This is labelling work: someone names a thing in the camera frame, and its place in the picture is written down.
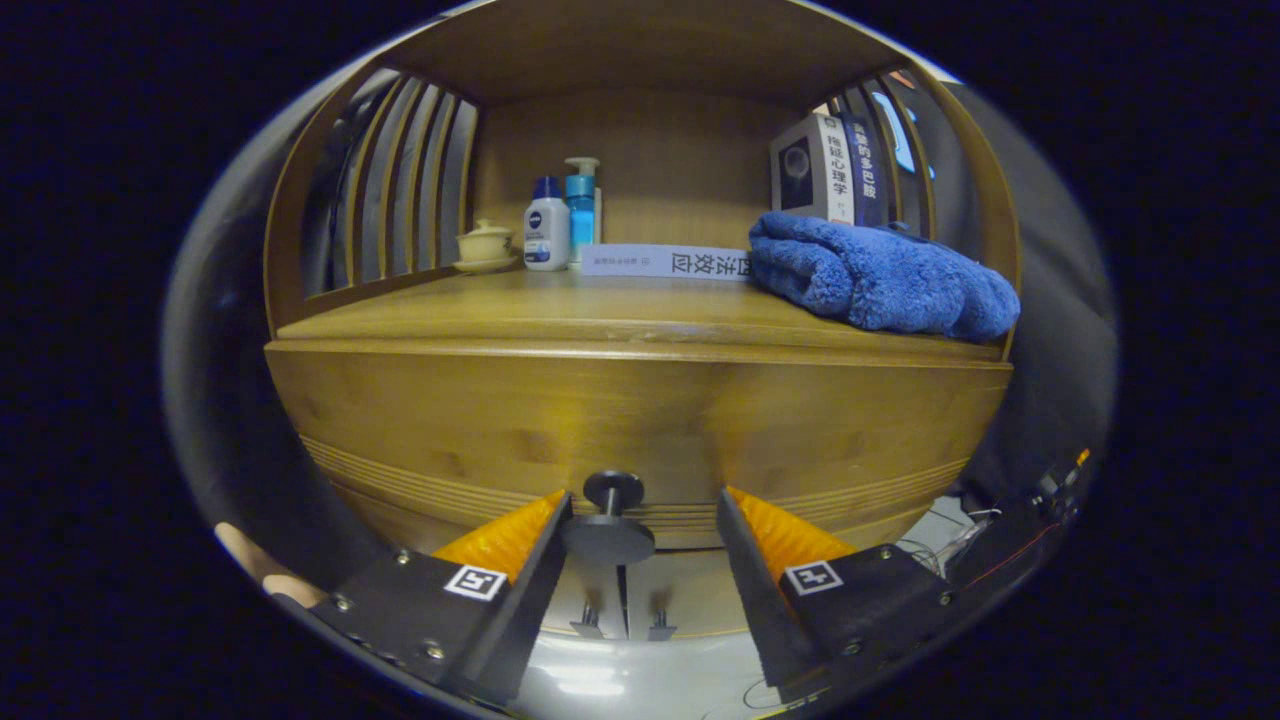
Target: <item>black knob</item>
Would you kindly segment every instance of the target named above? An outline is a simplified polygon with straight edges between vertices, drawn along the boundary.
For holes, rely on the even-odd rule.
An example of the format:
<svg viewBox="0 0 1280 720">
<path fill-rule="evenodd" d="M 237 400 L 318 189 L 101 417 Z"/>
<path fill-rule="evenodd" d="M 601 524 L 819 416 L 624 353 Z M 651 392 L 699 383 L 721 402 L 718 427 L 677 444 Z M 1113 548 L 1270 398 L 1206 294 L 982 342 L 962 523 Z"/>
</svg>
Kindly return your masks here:
<svg viewBox="0 0 1280 720">
<path fill-rule="evenodd" d="M 562 530 L 575 556 L 599 565 L 630 565 L 653 555 L 653 533 L 622 512 L 644 500 L 644 483 L 631 473 L 607 470 L 586 479 L 582 495 L 599 515 L 579 515 Z"/>
</svg>

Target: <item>red wire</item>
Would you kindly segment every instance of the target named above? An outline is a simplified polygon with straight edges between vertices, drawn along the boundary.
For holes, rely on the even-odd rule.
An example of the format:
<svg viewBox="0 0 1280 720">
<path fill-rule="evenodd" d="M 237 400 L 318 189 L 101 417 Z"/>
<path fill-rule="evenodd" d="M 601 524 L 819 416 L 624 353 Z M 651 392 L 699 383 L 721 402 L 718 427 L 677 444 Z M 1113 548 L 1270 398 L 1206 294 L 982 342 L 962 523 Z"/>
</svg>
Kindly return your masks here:
<svg viewBox="0 0 1280 720">
<path fill-rule="evenodd" d="M 1041 532 L 1039 532 L 1039 534 L 1038 534 L 1038 536 L 1036 536 L 1034 538 L 1032 538 L 1032 542 L 1029 542 L 1029 543 L 1024 544 L 1024 546 L 1023 546 L 1023 547 L 1021 547 L 1021 548 L 1020 548 L 1020 550 L 1019 550 L 1018 552 L 1015 552 L 1015 553 L 1010 555 L 1009 557 L 1006 557 L 1005 560 L 1002 560 L 1002 561 L 1000 562 L 1000 565 L 996 565 L 996 566 L 995 566 L 995 568 L 992 568 L 991 570 L 987 570 L 986 573 L 983 573 L 983 574 L 978 575 L 977 578 L 974 578 L 974 579 L 969 580 L 969 584 L 968 584 L 968 585 L 965 585 L 965 587 L 963 587 L 963 588 L 960 588 L 960 589 L 961 589 L 961 591 L 966 591 L 966 589 L 972 588 L 972 587 L 974 585 L 974 583 L 977 583 L 978 580 L 980 580 L 980 579 L 986 578 L 987 575 L 989 575 L 989 574 L 995 573 L 996 570 L 1000 570 L 1001 568 L 1004 568 L 1005 565 L 1009 565 L 1009 564 L 1010 564 L 1010 562 L 1012 562 L 1014 560 L 1018 560 L 1019 557 L 1021 557 L 1021 555 L 1023 555 L 1024 552 L 1027 552 L 1028 550 L 1030 550 L 1030 547 L 1032 547 L 1033 544 L 1038 543 L 1038 542 L 1039 542 L 1039 539 L 1041 539 L 1042 537 L 1044 537 L 1044 533 L 1047 533 L 1047 532 L 1052 530 L 1053 528 L 1056 528 L 1056 527 L 1059 527 L 1059 525 L 1061 525 L 1061 523 L 1053 523 L 1052 525 L 1050 525 L 1050 527 L 1044 528 L 1043 530 L 1041 530 Z"/>
</svg>

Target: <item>wooden shelf board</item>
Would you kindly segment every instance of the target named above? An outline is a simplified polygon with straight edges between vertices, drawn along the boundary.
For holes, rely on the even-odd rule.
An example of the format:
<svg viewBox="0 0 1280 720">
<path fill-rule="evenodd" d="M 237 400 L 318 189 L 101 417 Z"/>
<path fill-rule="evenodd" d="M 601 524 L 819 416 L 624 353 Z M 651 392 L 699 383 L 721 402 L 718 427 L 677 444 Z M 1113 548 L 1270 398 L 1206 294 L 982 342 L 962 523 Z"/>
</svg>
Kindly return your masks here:
<svg viewBox="0 0 1280 720">
<path fill-rule="evenodd" d="M 696 345 L 891 354 L 998 361 L 1000 348 L 931 336 L 867 332 L 814 316 L 751 284 L 700 279 L 584 277 L 575 270 L 456 275 L 352 302 L 279 328 L 280 341 L 536 341 L 607 343 L 618 351 Z M 590 351 L 593 347 L 579 350 Z"/>
</svg>

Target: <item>saucer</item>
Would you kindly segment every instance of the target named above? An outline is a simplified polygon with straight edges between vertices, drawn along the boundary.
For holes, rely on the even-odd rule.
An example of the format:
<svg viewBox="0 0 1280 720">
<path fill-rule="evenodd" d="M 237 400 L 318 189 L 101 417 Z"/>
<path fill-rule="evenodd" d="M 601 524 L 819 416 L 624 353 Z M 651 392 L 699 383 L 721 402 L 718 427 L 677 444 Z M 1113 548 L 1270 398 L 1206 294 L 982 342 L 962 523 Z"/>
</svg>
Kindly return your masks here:
<svg viewBox="0 0 1280 720">
<path fill-rule="evenodd" d="M 458 260 L 453 266 L 463 273 L 492 273 L 506 268 L 518 259 L 515 255 L 508 255 L 506 258 L 494 258 L 493 260 Z"/>
</svg>

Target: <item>lid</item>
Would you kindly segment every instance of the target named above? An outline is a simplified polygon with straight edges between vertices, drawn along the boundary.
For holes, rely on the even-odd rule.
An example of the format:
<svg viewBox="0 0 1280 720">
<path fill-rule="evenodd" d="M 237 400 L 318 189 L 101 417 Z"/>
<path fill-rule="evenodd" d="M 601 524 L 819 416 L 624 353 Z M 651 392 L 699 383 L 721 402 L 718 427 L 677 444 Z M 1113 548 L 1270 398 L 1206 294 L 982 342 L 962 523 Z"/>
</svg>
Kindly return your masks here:
<svg viewBox="0 0 1280 720">
<path fill-rule="evenodd" d="M 507 228 L 490 225 L 488 218 L 480 218 L 479 220 L 476 220 L 476 228 L 474 231 L 457 236 L 457 240 L 462 240 L 463 237 L 483 237 L 490 234 L 506 237 L 511 234 L 511 231 Z"/>
<path fill-rule="evenodd" d="M 595 177 L 595 168 L 600 167 L 600 161 L 595 158 L 564 158 L 564 163 L 568 165 L 577 167 L 577 174 L 586 177 Z"/>
<path fill-rule="evenodd" d="M 534 183 L 534 200 L 559 196 L 559 178 L 556 176 L 543 176 Z"/>
</svg>

